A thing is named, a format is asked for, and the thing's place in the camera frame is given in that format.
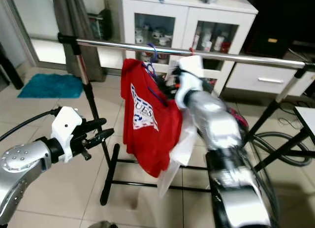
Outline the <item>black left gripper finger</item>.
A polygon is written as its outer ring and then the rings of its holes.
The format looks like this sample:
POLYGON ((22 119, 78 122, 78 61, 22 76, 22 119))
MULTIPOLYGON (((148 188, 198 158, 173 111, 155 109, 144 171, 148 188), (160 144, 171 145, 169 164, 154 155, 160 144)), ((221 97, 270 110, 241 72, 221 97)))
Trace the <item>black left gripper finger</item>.
POLYGON ((97 129, 101 129, 104 124, 106 124, 105 118, 97 118, 89 121, 86 120, 86 118, 83 118, 81 123, 81 133, 88 133, 97 129))
POLYGON ((113 128, 97 132, 92 138, 86 139, 86 147, 96 147, 107 140, 107 138, 112 136, 114 133, 115 130, 113 128))

